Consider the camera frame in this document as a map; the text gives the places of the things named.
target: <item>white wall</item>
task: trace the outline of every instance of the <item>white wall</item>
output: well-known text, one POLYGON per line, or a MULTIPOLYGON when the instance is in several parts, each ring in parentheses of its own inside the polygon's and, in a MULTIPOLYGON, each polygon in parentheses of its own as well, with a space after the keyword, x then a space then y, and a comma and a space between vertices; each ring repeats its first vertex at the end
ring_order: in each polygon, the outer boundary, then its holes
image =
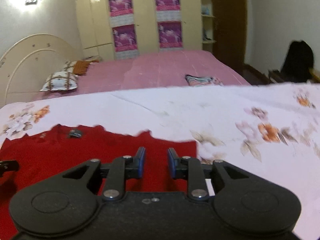
POLYGON ((262 73, 282 67, 292 40, 309 44, 320 70, 320 0, 248 0, 247 35, 245 62, 262 73))
POLYGON ((0 57, 14 43, 36 33, 58 36, 83 55, 76 21, 75 0, 0 0, 0 57))

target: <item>orange flower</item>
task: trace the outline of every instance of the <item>orange flower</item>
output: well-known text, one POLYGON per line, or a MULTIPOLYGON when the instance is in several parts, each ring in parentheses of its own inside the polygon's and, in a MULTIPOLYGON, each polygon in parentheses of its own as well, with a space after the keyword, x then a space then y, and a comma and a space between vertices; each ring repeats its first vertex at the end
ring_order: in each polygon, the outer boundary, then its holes
POLYGON ((304 98, 300 96, 300 97, 297 97, 297 101, 302 106, 310 106, 310 101, 308 98, 304 98))
POLYGON ((280 142, 280 139, 278 137, 279 129, 276 127, 272 127, 270 123, 267 123, 267 124, 261 123, 258 125, 258 129, 262 135, 262 138, 266 142, 276 142, 276 143, 280 142))
POLYGON ((50 113, 50 107, 45 106, 44 108, 40 109, 38 112, 35 112, 34 119, 35 123, 38 123, 41 118, 43 118, 47 113, 50 113))

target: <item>black robotic gripper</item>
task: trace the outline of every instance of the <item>black robotic gripper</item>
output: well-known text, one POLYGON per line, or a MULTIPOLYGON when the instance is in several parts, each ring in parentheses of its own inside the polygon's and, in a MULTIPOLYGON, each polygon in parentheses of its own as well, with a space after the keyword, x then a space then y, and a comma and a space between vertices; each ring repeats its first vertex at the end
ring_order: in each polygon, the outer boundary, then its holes
POLYGON ((141 147, 112 163, 92 159, 22 189, 9 207, 19 231, 13 239, 298 239, 298 198, 222 160, 201 164, 170 148, 169 172, 188 181, 187 194, 126 192, 127 179, 142 177, 144 157, 141 147))

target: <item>red cloth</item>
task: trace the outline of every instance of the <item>red cloth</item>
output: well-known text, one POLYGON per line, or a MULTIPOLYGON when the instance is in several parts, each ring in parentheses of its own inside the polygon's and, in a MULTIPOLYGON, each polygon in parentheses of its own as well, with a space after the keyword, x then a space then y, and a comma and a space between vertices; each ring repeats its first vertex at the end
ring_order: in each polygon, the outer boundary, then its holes
POLYGON ((81 138, 67 138, 72 128, 57 125, 50 131, 16 140, 6 139, 0 160, 17 160, 18 172, 7 172, 0 178, 0 239, 17 233, 10 218, 10 198, 22 188, 65 171, 92 158, 111 163, 116 157, 135 155, 146 148, 143 178, 127 181, 131 191, 186 191, 186 181, 173 181, 167 169, 167 149, 175 148, 180 156, 196 156, 196 142, 176 143, 151 137, 143 132, 137 137, 107 132, 102 126, 79 126, 81 138))

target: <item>open shelving unit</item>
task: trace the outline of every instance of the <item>open shelving unit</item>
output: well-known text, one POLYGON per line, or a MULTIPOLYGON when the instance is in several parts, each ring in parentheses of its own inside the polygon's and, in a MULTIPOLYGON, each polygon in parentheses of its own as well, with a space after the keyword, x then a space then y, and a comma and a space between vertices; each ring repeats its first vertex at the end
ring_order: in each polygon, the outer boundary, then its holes
POLYGON ((203 28, 202 49, 212 53, 212 45, 215 43, 213 35, 213 21, 215 17, 213 13, 212 0, 201 0, 201 15, 203 28))

